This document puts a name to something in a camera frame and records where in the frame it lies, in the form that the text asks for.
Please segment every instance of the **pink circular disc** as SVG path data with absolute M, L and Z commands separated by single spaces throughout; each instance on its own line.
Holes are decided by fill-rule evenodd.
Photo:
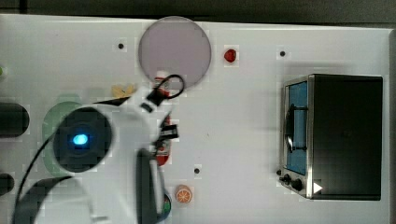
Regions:
M 184 77 L 186 88 L 198 83 L 210 65 L 210 42 L 204 30 L 182 17 L 166 17 L 153 23 L 139 44 L 139 62 L 154 81 L 158 71 Z M 179 85 L 170 85 L 178 89 Z

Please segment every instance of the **black microwave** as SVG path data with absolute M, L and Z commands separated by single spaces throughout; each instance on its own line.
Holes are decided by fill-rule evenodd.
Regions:
M 307 199 L 379 201 L 382 77 L 314 74 L 282 98 L 281 184 Z

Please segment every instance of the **blue circular light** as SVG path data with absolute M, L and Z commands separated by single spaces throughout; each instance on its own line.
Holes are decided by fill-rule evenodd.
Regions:
M 73 138 L 73 143 L 75 145 L 81 146 L 81 145 L 85 145 L 88 142 L 88 135 L 87 134 L 78 134 L 76 136 L 74 136 Z

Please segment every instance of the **white panel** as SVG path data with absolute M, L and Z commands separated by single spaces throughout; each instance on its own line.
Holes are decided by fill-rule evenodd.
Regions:
M 28 107 L 32 118 L 28 134 L 0 144 L 0 169 L 15 172 L 17 185 L 59 95 L 77 93 L 90 103 L 110 98 L 113 84 L 147 84 L 135 49 L 151 22 L 0 16 L 0 65 L 8 69 L 0 97 Z M 174 198 L 165 223 L 388 223 L 389 30 L 199 24 L 212 44 L 212 64 L 203 82 L 177 99 L 172 119 L 180 138 L 172 145 L 172 164 L 164 167 L 168 190 L 174 194 L 177 185 L 187 184 L 193 200 L 182 205 Z M 127 50 L 114 48 L 118 41 Z M 223 60 L 228 46 L 238 49 L 237 66 Z M 312 73 L 383 76 L 380 202 L 307 202 L 277 184 L 280 87 Z M 202 165 L 200 178 L 194 178 L 195 164 Z M 32 178 L 45 176 L 44 169 L 39 164 Z M 10 209 L 13 197 L 0 203 Z M 10 210 L 0 211 L 4 223 Z

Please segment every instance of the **red button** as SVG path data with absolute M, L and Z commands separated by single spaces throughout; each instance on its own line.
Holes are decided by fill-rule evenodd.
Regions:
M 234 49 L 227 50 L 224 54 L 224 59 L 229 63 L 233 63 L 236 59 L 236 51 Z

